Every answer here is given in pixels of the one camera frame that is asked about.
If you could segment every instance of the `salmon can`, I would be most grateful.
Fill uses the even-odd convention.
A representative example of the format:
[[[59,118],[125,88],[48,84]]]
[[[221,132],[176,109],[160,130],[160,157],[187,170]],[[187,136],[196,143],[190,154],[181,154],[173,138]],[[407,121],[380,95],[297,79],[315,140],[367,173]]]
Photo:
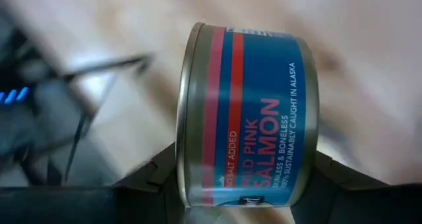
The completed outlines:
[[[292,35],[197,23],[177,107],[177,182],[186,206],[290,206],[318,136],[318,82]]]

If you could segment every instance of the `blue light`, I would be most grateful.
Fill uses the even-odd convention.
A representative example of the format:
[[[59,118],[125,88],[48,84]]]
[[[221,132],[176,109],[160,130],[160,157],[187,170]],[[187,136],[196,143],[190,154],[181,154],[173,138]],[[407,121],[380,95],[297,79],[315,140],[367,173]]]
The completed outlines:
[[[9,95],[7,96],[7,98],[6,98],[6,100],[5,100],[5,103],[6,103],[6,104],[8,104],[8,103],[12,103],[13,99],[15,98],[15,95],[16,95],[16,90],[12,90],[12,91],[9,93]]]
[[[21,100],[25,97],[25,95],[26,95],[27,91],[28,91],[28,88],[23,88],[23,89],[21,89],[21,91],[19,92],[18,97],[16,97],[16,100],[17,100],[17,101],[21,101]]]

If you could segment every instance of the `red stripe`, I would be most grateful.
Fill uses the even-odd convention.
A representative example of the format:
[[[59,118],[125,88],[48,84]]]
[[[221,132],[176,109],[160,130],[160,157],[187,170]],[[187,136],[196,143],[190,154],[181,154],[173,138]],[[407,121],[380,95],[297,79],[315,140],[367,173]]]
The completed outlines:
[[[202,136],[202,187],[205,204],[213,205],[214,159],[216,153],[216,130],[218,112],[218,92],[220,90],[220,71],[222,63],[223,39],[225,28],[217,28],[212,34],[208,80],[206,83],[204,134]]]
[[[236,185],[237,158],[239,156],[239,136],[242,112],[243,91],[243,34],[233,35],[233,54],[231,58],[229,131],[227,136],[227,157],[225,187]]]

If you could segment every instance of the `pink stripe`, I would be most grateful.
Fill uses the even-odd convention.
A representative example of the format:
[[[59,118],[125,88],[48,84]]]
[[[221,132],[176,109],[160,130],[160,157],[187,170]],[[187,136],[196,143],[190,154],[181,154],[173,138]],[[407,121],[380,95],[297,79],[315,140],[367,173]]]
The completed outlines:
[[[202,187],[205,204],[213,205],[214,159],[216,153],[216,130],[218,112],[218,92],[220,90],[220,71],[222,62],[225,28],[216,28],[212,34],[210,60],[208,62],[208,81],[206,83],[204,134],[202,136]]]

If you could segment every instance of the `can label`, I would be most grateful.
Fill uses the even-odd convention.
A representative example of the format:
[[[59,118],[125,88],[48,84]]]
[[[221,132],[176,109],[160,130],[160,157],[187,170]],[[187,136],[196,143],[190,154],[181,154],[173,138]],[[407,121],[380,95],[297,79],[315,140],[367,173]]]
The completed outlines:
[[[301,167],[305,72],[293,36],[214,31],[202,160],[205,202],[286,205]]]

